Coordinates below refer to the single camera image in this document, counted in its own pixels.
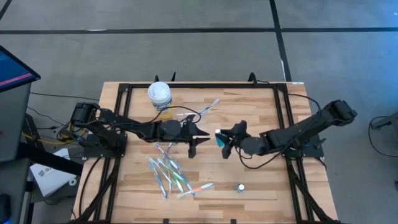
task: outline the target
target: toothbrush handle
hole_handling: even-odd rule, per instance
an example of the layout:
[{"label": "toothbrush handle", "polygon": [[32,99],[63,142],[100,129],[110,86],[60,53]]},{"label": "toothbrush handle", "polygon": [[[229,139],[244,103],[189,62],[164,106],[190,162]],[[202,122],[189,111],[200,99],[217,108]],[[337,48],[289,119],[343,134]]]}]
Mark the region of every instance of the toothbrush handle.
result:
[{"label": "toothbrush handle", "polygon": [[156,178],[157,178],[157,182],[159,183],[159,187],[162,190],[163,196],[165,198],[167,198],[167,194],[166,194],[166,191],[164,190],[164,187],[163,187],[162,181],[160,180],[160,177],[157,175]]}]

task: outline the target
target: toothbrush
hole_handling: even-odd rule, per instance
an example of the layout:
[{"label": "toothbrush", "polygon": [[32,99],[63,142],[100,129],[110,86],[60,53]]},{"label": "toothbrush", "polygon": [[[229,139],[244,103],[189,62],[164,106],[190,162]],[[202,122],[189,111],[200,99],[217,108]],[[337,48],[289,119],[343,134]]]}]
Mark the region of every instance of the toothbrush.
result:
[{"label": "toothbrush", "polygon": [[157,162],[158,162],[159,164],[162,164],[164,167],[166,167],[166,169],[168,169],[174,176],[176,176],[176,178],[178,178],[178,179],[180,179],[180,180],[183,181],[183,178],[180,177],[180,175],[179,175],[178,173],[174,172],[174,170],[171,169],[169,166],[165,165],[165,164],[163,163],[163,161],[162,161],[160,158],[157,158]]},{"label": "toothbrush", "polygon": [[161,173],[164,175],[164,177],[167,179],[167,181],[168,181],[169,183],[172,183],[172,182],[173,182],[172,180],[170,180],[170,177],[169,177],[169,176],[162,170],[162,168],[158,165],[158,163],[155,162],[155,160],[153,160],[152,158],[149,158],[148,161],[149,161],[151,164],[155,164],[155,165],[159,168],[159,170],[161,171]]},{"label": "toothbrush", "polygon": [[184,189],[182,189],[182,186],[178,180],[175,180],[178,186],[178,189],[180,190],[181,193],[184,193]]},{"label": "toothbrush", "polygon": [[170,142],[169,146],[167,146],[166,154],[169,154],[169,150],[170,150],[170,148],[172,147],[172,145],[173,145],[173,143]]},{"label": "toothbrush", "polygon": [[197,187],[197,188],[195,188],[195,189],[193,189],[193,190],[190,190],[190,191],[188,191],[188,192],[180,193],[180,194],[177,195],[177,197],[178,197],[178,198],[184,197],[184,196],[186,196],[187,194],[192,194],[192,192],[199,192],[199,191],[201,191],[201,190],[209,189],[209,188],[211,188],[211,187],[214,187],[214,183],[205,184],[205,185],[202,185],[202,186],[200,186],[200,187]]},{"label": "toothbrush", "polygon": [[189,184],[188,179],[181,173],[180,166],[179,166],[176,162],[174,162],[173,160],[170,160],[170,161],[168,161],[168,162],[177,170],[178,174],[180,174],[180,176],[183,178],[183,181],[184,181],[184,183],[187,185],[189,191],[192,191],[192,187],[191,187],[191,185]]},{"label": "toothbrush", "polygon": [[167,199],[167,193],[166,193],[166,191],[164,190],[164,187],[163,187],[162,181],[161,181],[161,179],[160,179],[160,176],[159,176],[159,174],[157,173],[157,171],[156,171],[156,169],[155,169],[155,167],[154,167],[153,164],[150,164],[150,169],[154,172],[155,177],[156,177],[156,179],[157,179],[157,183],[159,184],[159,187],[160,187],[160,189],[161,189],[161,191],[162,191],[162,193],[163,193],[163,196]]},{"label": "toothbrush", "polygon": [[212,106],[216,105],[218,103],[218,98],[216,98],[216,100],[210,105],[205,107],[205,109],[203,109],[201,112],[199,112],[201,115],[203,115],[204,112],[206,112],[208,109],[210,109]]}]

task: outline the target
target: pile of toothbrushes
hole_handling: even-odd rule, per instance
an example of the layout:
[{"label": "pile of toothbrushes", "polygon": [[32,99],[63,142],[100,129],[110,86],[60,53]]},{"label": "pile of toothbrushes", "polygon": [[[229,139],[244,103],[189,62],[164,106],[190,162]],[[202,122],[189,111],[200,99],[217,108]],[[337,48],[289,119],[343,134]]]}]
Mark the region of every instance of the pile of toothbrushes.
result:
[{"label": "pile of toothbrushes", "polygon": [[[172,143],[169,144],[166,151],[164,151],[158,144],[155,145],[158,150],[162,152],[162,156],[157,159],[153,159],[151,157],[148,158],[150,169],[153,171],[155,178],[159,184],[162,195],[165,198],[168,198],[168,194],[163,185],[162,179],[160,176],[164,176],[169,184],[169,193],[171,193],[171,189],[173,186],[177,186],[180,193],[177,195],[178,198],[192,194],[195,196],[196,192],[201,191],[203,189],[209,189],[214,186],[213,183],[205,184],[201,187],[197,187],[195,189],[192,188],[189,181],[182,174],[181,167],[177,162],[175,162],[169,155],[169,150],[172,146]],[[184,192],[183,185],[186,185],[189,191]]]}]

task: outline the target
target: black cable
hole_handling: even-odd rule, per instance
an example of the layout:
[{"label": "black cable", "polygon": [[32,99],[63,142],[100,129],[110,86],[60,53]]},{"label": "black cable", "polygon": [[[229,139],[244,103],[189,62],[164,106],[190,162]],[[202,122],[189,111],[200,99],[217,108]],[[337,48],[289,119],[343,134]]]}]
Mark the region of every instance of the black cable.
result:
[{"label": "black cable", "polygon": [[[45,137],[45,138],[49,138],[49,139],[54,139],[54,140],[57,140],[57,141],[60,141],[59,139],[57,139],[57,138],[54,138],[54,137],[51,137],[51,136],[46,136],[46,135],[44,135],[44,134],[39,134],[39,136],[40,136],[40,138],[41,137]],[[72,144],[72,145],[75,145],[75,146],[81,146],[81,145],[79,145],[79,144],[75,144],[75,143],[69,143],[69,144]]]},{"label": "black cable", "polygon": [[55,123],[58,123],[58,124],[64,125],[63,123],[61,123],[61,122],[59,122],[59,121],[56,121],[56,120],[52,119],[52,118],[51,118],[49,115],[44,115],[44,114],[41,114],[41,113],[37,112],[37,110],[35,110],[35,109],[33,109],[33,108],[29,107],[29,106],[28,106],[28,108],[29,108],[29,109],[31,109],[32,111],[34,111],[35,113],[37,113],[37,114],[38,114],[38,115],[40,115],[40,116],[43,116],[43,117],[49,118],[50,120],[54,121]]},{"label": "black cable", "polygon": [[99,99],[82,97],[82,96],[54,95],[54,94],[34,93],[34,92],[31,92],[30,94],[35,94],[35,95],[40,95],[40,96],[54,96],[54,97],[62,97],[62,98],[77,98],[77,99],[84,99],[84,100],[99,101]]},{"label": "black cable", "polygon": [[72,209],[72,215],[73,215],[73,219],[76,220],[76,215],[75,215],[75,212],[73,212],[73,209]]},{"label": "black cable", "polygon": [[328,170],[328,167],[326,166],[325,162],[320,157],[314,157],[314,158],[318,160],[325,167],[325,170]]},{"label": "black cable", "polygon": [[96,123],[96,122],[101,122],[102,123],[102,121],[95,119],[95,120],[92,120],[92,121],[87,122],[87,123],[78,123],[78,125],[89,125],[89,124],[93,124],[93,123]]},{"label": "black cable", "polygon": [[[257,80],[257,82],[269,83],[269,82],[267,82],[267,81],[260,81],[260,80]],[[318,113],[318,116],[317,116],[317,118],[314,119],[310,124],[308,124],[307,127],[305,127],[305,128],[302,130],[302,132],[296,134],[296,135],[285,145],[285,147],[284,147],[281,151],[279,151],[276,155],[274,155],[272,158],[270,158],[267,162],[265,162],[265,163],[263,163],[263,164],[261,164],[261,165],[259,165],[259,166],[257,166],[257,167],[249,167],[248,165],[246,165],[246,164],[243,162],[243,160],[242,160],[242,155],[241,155],[241,148],[239,148],[239,153],[238,153],[238,154],[239,154],[239,160],[241,161],[242,165],[244,165],[244,166],[247,167],[248,169],[258,169],[258,168],[261,168],[261,167],[267,165],[267,164],[270,163],[271,161],[273,161],[276,157],[278,157],[279,155],[281,155],[284,151],[286,151],[286,149],[288,149],[288,148],[290,147],[290,145],[293,143],[293,141],[295,140],[295,138],[299,137],[302,133],[304,133],[306,130],[308,130],[314,123],[316,123],[316,122],[320,119],[320,116],[321,116],[321,107],[319,106],[319,103],[318,103],[316,100],[314,100],[314,99],[312,99],[312,98],[310,98],[310,97],[308,97],[308,96],[299,95],[299,94],[294,94],[294,93],[288,93],[288,95],[290,95],[290,96],[300,96],[300,97],[304,97],[304,98],[306,98],[306,99],[308,99],[308,100],[314,102],[314,103],[317,105],[317,107],[318,107],[318,112],[317,112],[317,113]]]},{"label": "black cable", "polygon": [[66,157],[69,157],[69,158],[81,158],[81,157],[77,157],[77,155],[79,155],[79,154],[81,154],[81,153],[83,153],[83,152],[78,152],[78,153],[73,154],[73,155],[71,155],[71,156],[66,155],[66,156],[62,156],[62,157],[63,157],[63,158],[66,158]]},{"label": "black cable", "polygon": [[63,125],[60,125],[60,126],[51,126],[51,127],[48,127],[48,128],[36,128],[37,130],[47,130],[47,129],[49,129],[49,130],[55,130],[55,129],[57,129],[57,128],[61,128]]},{"label": "black cable", "polygon": [[372,142],[372,138],[371,138],[371,126],[372,126],[372,122],[373,122],[375,119],[386,118],[386,117],[387,117],[387,116],[377,116],[377,117],[373,118],[373,119],[371,120],[371,122],[369,122],[369,127],[368,127],[369,142],[371,143],[373,149],[374,149],[376,152],[378,152],[379,154],[381,154],[381,155],[383,155],[383,156],[387,156],[387,157],[398,158],[398,156],[387,155],[387,154],[382,153],[381,151],[379,151],[378,149],[376,149],[376,147],[374,147],[374,144],[373,144],[373,142]]},{"label": "black cable", "polygon": [[75,127],[73,127],[72,133],[76,133],[76,132],[78,132],[78,131],[80,131],[80,130],[81,130],[81,128],[78,128],[78,129],[75,131]]},{"label": "black cable", "polygon": [[47,205],[56,205],[56,204],[60,203],[61,201],[62,201],[62,199],[60,199],[60,200],[58,200],[58,201],[56,201],[56,202],[54,202],[54,203],[49,203],[49,202],[46,202],[46,201],[44,200],[44,203],[46,203]]},{"label": "black cable", "polygon": [[241,157],[242,159],[252,159],[253,158],[253,155],[250,155],[250,157],[242,156],[242,154],[240,152],[238,152],[238,149],[236,147],[234,147],[234,148],[235,148],[236,153],[238,153],[239,157]]},{"label": "black cable", "polygon": [[97,160],[95,160],[94,164],[91,166],[90,170],[89,170],[88,173],[87,173],[86,179],[85,179],[85,181],[84,181],[84,183],[83,183],[83,187],[81,188],[80,200],[79,200],[79,217],[81,216],[81,204],[82,204],[82,202],[83,202],[83,193],[84,193],[85,188],[86,188],[87,180],[88,180],[88,178],[90,177],[90,174],[91,174],[91,172],[92,172],[93,169],[94,169],[94,166],[98,163],[98,161],[100,161],[100,159],[101,159],[101,158],[99,157]]},{"label": "black cable", "polygon": [[153,119],[150,120],[150,121],[146,121],[146,122],[139,123],[139,124],[134,124],[134,123],[131,123],[131,122],[128,122],[128,123],[117,123],[117,124],[112,124],[112,125],[108,126],[107,129],[113,128],[113,127],[116,127],[116,126],[120,126],[120,125],[125,125],[125,124],[131,124],[131,125],[133,125],[133,126],[139,126],[139,125],[143,125],[143,124],[149,124],[149,123],[155,121],[155,120],[160,116],[160,114],[161,114],[163,111],[165,111],[165,110],[167,110],[167,109],[171,109],[171,108],[183,108],[183,109],[189,110],[189,111],[194,112],[195,114],[199,115],[198,120],[195,121],[195,122],[193,122],[194,124],[196,124],[197,122],[199,122],[199,121],[201,120],[201,114],[200,114],[199,112],[197,112],[197,111],[191,109],[191,108],[187,108],[186,106],[168,106],[168,107],[162,108],[162,110],[160,110],[160,111],[157,113],[156,117],[153,118]]}]

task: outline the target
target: yellow cable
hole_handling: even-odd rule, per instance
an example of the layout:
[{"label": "yellow cable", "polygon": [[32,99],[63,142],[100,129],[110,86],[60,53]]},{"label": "yellow cable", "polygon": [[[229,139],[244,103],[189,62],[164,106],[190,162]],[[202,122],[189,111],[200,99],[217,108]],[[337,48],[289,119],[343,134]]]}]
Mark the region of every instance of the yellow cable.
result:
[{"label": "yellow cable", "polygon": [[[83,131],[80,133],[79,136],[84,135],[84,133],[86,132],[86,130],[87,130],[86,128],[83,129]],[[22,133],[22,135],[25,136],[25,137],[27,137],[27,138],[29,138],[29,139],[33,139],[32,136],[29,136],[29,135],[27,135],[27,134],[25,134],[25,133]],[[42,142],[42,143],[54,144],[54,145],[61,145],[61,146],[62,146],[62,145],[70,144],[70,143],[74,142],[75,140],[70,140],[70,141],[67,141],[67,142],[52,142],[52,141],[46,141],[46,140],[38,139],[37,141]]]},{"label": "yellow cable", "polygon": [[[70,131],[70,127],[71,127],[71,124],[69,123],[69,125],[68,125],[68,131]],[[68,136],[66,136],[66,135],[64,135],[64,134],[60,134],[60,136],[61,136],[62,139],[67,139],[67,138],[69,138]]]}]

